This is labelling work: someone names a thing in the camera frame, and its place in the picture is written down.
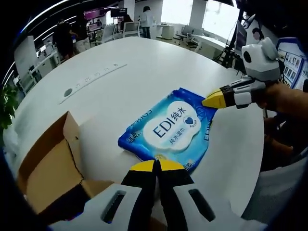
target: wet wipes package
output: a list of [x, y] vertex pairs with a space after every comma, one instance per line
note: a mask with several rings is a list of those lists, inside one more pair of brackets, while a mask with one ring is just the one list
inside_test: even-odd
[[142, 115], [119, 138], [118, 145], [141, 160], [170, 159], [194, 170], [204, 156], [214, 108], [203, 97], [180, 88]]

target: open cardboard box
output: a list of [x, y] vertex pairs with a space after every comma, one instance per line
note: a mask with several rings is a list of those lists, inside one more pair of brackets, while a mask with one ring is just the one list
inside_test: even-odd
[[[85, 203], [112, 181], [85, 180], [81, 173], [79, 127], [67, 112], [35, 142], [24, 158], [17, 183], [28, 203], [45, 224], [70, 220]], [[151, 218], [150, 229], [166, 230]]]

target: potted plant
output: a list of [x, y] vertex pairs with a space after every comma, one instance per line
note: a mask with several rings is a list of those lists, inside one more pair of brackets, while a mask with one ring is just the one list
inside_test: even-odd
[[15, 109], [18, 106], [16, 95], [17, 89], [10, 85], [0, 89], [0, 148], [3, 146], [3, 130], [8, 128], [15, 116]]

